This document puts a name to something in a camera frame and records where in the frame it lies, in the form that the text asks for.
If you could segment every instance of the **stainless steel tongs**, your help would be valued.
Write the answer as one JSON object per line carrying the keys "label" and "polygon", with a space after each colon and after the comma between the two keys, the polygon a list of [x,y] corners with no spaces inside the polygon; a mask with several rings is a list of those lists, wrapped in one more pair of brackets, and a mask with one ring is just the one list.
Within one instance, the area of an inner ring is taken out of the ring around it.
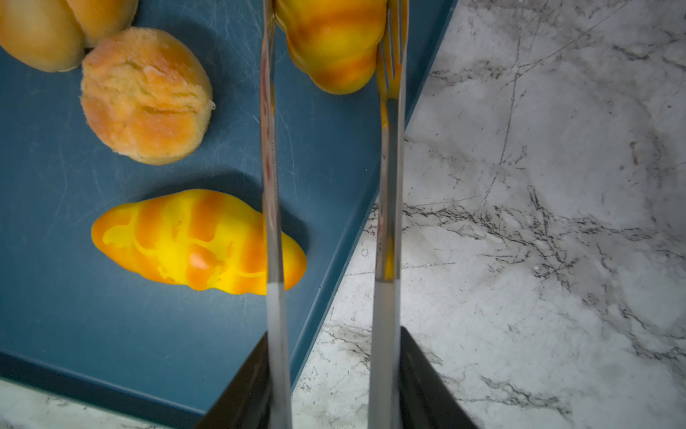
{"label": "stainless steel tongs", "polygon": [[381,180],[369,384],[370,429],[400,427],[400,273],[405,140],[405,59],[409,0],[389,0],[377,50]]}
{"label": "stainless steel tongs", "polygon": [[272,401],[271,429],[291,429],[291,375],[288,360],[285,286],[281,252],[281,212],[276,168],[276,124],[274,120],[274,35],[276,18],[273,0],[264,0],[264,33],[260,68],[260,128],[262,134],[262,210],[267,239],[267,344]]}

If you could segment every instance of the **blue cutting board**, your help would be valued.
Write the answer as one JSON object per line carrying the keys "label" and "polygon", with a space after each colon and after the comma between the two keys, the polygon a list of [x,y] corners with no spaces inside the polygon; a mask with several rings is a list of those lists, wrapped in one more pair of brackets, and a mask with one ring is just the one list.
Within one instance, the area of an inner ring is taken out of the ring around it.
{"label": "blue cutting board", "polygon": [[[411,4],[409,117],[456,0]],[[86,125],[81,70],[43,73],[0,49],[0,376],[175,427],[191,427],[266,330],[264,297],[144,280],[92,244],[106,210],[191,188],[261,209],[258,0],[141,0],[135,25],[193,51],[217,109],[202,145],[165,166],[109,150]],[[375,80],[334,96],[276,42],[283,228],[308,267],[286,295],[293,383],[375,200]]]}

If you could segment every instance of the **bread roll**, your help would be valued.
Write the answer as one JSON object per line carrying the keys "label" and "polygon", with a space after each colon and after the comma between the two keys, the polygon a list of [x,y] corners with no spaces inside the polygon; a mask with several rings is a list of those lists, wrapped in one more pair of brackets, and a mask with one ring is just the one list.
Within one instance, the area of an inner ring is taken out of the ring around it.
{"label": "bread roll", "polygon": [[85,47],[129,25],[138,0],[0,0],[0,46],[42,71],[68,71]]}
{"label": "bread roll", "polygon": [[81,105],[116,153],[162,165],[191,154],[207,130],[212,87],[193,53],[162,30],[131,27],[83,62]]}
{"label": "bread roll", "polygon": [[43,71],[66,71],[84,57],[84,35],[59,0],[0,0],[0,46]]}
{"label": "bread roll", "polygon": [[67,0],[86,36],[86,46],[97,44],[131,26],[138,0]]}

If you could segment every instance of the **scratch on cutting board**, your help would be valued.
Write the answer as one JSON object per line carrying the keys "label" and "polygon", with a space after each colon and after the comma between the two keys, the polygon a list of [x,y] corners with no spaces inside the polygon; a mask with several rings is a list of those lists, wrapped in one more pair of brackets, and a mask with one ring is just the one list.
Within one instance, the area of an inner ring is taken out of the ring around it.
{"label": "scratch on cutting board", "polygon": [[286,132],[288,133],[288,146],[291,149],[291,165],[292,165],[292,171],[291,171],[291,177],[293,178],[293,192],[295,193],[296,197],[296,206],[298,206],[298,215],[302,214],[300,212],[300,201],[298,201],[298,188],[296,186],[296,159],[293,153],[293,139],[291,139],[291,130],[288,127],[288,123],[283,119],[283,115],[281,114],[281,111],[279,112],[279,117],[281,118],[281,121],[283,121],[283,126],[286,128]]}
{"label": "scratch on cutting board", "polygon": [[102,209],[102,207],[106,207],[107,205],[109,205],[111,202],[113,202],[113,201],[115,201],[115,200],[116,200],[116,198],[110,198],[109,200],[103,201],[101,204],[98,204],[98,206],[97,206],[96,208],[94,208],[94,209],[92,209],[92,210],[89,210],[88,212],[86,212],[86,214],[84,214],[83,216],[81,216],[80,218],[78,218],[78,219],[76,220],[76,222],[74,222],[74,226],[78,225],[79,223],[81,223],[81,222],[83,221],[83,219],[89,217],[91,214],[93,214],[93,213],[95,213],[96,211]]}
{"label": "scratch on cutting board", "polygon": [[224,17],[224,34],[226,35],[224,40],[226,40],[228,38],[228,9],[226,8],[225,1],[223,1],[221,4],[224,6],[224,13],[222,16]]}
{"label": "scratch on cutting board", "polygon": [[246,320],[246,310],[248,308],[248,298],[243,296],[243,322]]}
{"label": "scratch on cutting board", "polygon": [[212,2],[212,21],[210,22],[210,28],[217,32],[217,1]]}
{"label": "scratch on cutting board", "polygon": [[64,121],[64,128],[62,129],[62,132],[60,133],[60,138],[57,140],[57,153],[58,153],[58,156],[60,159],[60,167],[62,169],[62,180],[64,181],[64,187],[62,188],[62,195],[60,196],[60,202],[57,204],[57,209],[55,210],[55,214],[52,216],[52,222],[50,223],[50,227],[47,229],[47,232],[45,233],[46,238],[50,235],[53,227],[55,226],[55,222],[57,220],[58,214],[60,213],[60,210],[62,209],[62,203],[64,202],[64,197],[67,195],[67,189],[69,188],[69,182],[67,181],[67,167],[64,165],[64,154],[62,153],[62,142],[64,141],[64,134],[69,129],[69,124],[71,123],[72,111],[73,111],[73,108],[70,108],[69,111],[67,112],[67,119]]}
{"label": "scratch on cutting board", "polygon": [[93,167],[93,181],[95,182],[95,187],[97,188],[97,193],[100,194],[100,198],[102,200],[105,199],[104,195],[102,195],[102,190],[100,189],[100,184],[97,182],[97,174],[95,173],[95,167]]}
{"label": "scratch on cutting board", "polygon": [[258,33],[262,33],[262,26],[260,25],[259,22],[257,22],[257,10],[252,6],[251,2],[248,2],[248,7],[250,8],[250,11],[252,12],[250,14],[250,17],[252,18],[252,23],[255,25],[255,28],[257,29]]}
{"label": "scratch on cutting board", "polygon": [[143,303],[143,308],[147,307],[147,302],[150,300],[150,297],[152,297],[152,292],[149,293],[147,298],[145,299],[145,302]]}
{"label": "scratch on cutting board", "polygon": [[321,174],[321,173],[316,173],[316,175],[323,178],[324,180],[329,182],[329,184],[331,185],[333,183],[333,168],[331,167],[331,164],[327,164],[327,166],[329,167],[329,170],[330,170],[329,177],[326,177],[324,174]]}
{"label": "scratch on cutting board", "polygon": [[282,52],[281,55],[276,59],[276,62],[274,64],[279,64],[281,60],[286,57],[286,52],[287,51]]}

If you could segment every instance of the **white marble surface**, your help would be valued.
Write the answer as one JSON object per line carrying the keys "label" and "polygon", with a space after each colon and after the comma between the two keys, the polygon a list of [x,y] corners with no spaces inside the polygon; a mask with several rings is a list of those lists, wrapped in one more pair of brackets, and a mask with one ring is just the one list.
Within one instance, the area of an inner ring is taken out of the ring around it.
{"label": "white marble surface", "polygon": [[[479,427],[685,427],[682,89],[684,1],[460,0],[406,135],[401,319]],[[374,246],[372,214],[297,428],[366,427]],[[0,383],[3,420],[148,428]]]}

